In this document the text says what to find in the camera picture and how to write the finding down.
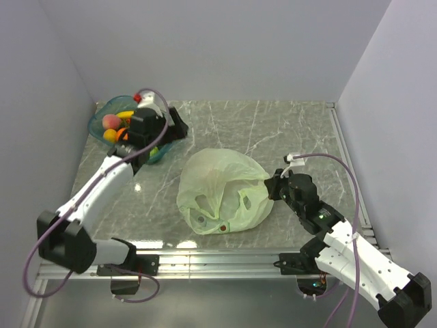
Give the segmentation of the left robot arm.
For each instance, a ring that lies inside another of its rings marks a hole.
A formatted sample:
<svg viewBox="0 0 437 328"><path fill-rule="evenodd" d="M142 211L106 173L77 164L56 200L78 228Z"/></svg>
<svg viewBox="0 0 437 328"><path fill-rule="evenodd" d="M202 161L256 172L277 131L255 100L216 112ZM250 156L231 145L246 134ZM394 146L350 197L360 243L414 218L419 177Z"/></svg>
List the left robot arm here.
<svg viewBox="0 0 437 328"><path fill-rule="evenodd" d="M127 131L82 189L55 212L40 214L39 256L78 274L93 265L109 264L123 275L134 272L138 259L132 243L119 238L98 241L89 232L114 195L152 160L152 150L162 150L187 134L188 125L175 107L170 107L166 116L147 107L137 109Z"/></svg>

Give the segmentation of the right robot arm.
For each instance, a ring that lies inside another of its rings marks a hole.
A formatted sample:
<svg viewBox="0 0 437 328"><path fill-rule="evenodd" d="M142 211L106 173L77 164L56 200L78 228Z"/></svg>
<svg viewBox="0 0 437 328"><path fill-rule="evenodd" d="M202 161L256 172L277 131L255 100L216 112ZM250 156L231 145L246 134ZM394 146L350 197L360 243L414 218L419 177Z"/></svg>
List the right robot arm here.
<svg viewBox="0 0 437 328"><path fill-rule="evenodd" d="M430 280L401 268L322 201L307 174L278 169L265 180L270 200L284 201L313 238L298 253L281 253L274 263L282 275L325 272L357 289L378 312L386 327L416 327L432 308Z"/></svg>

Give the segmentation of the light green plastic bag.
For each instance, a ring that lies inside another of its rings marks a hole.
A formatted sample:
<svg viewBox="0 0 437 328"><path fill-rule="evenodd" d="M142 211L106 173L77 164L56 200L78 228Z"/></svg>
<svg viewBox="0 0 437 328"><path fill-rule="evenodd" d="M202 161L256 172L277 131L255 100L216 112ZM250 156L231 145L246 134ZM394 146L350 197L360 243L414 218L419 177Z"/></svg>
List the light green plastic bag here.
<svg viewBox="0 0 437 328"><path fill-rule="evenodd" d="M187 160L176 204L195 234L228 234L257 227L274 202L264 181L266 170L230 149L203 149Z"/></svg>

